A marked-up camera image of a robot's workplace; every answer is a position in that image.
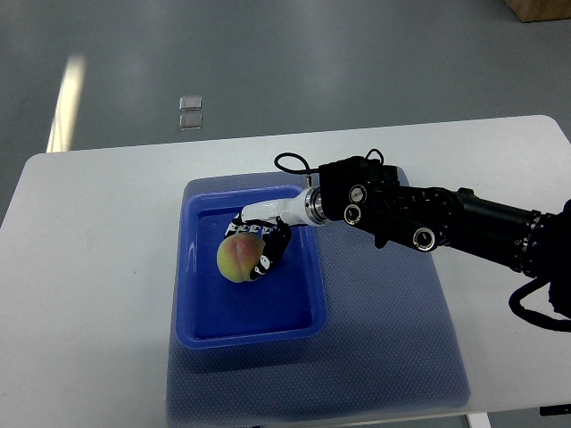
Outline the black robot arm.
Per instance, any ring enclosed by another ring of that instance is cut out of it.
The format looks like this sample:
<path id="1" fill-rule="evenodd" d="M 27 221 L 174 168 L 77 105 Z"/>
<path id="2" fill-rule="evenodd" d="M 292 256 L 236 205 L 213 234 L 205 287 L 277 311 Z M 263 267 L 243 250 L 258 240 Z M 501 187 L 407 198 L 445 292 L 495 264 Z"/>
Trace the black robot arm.
<path id="1" fill-rule="evenodd" d="M 559 214 L 523 210 L 477 197 L 462 187 L 401 185 L 398 169 L 372 149 L 299 174 L 319 176 L 310 209 L 389 242 L 430 252 L 446 246 L 530 277 L 509 297 L 514 315 L 542 329 L 570 330 L 570 206 Z"/>

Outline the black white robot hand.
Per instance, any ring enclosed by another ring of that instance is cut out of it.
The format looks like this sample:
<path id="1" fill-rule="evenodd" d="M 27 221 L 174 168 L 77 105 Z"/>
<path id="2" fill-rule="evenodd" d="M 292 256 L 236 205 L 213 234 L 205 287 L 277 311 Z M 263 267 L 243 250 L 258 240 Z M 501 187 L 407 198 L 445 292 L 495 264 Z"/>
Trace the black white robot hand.
<path id="1" fill-rule="evenodd" d="M 231 220 L 224 239 L 239 233 L 251 233 L 265 243 L 260 260 L 250 274 L 251 281 L 255 281 L 275 268 L 282 259 L 295 226 L 323 226 L 326 223 L 320 189 L 313 186 L 294 198 L 245 206 Z"/>

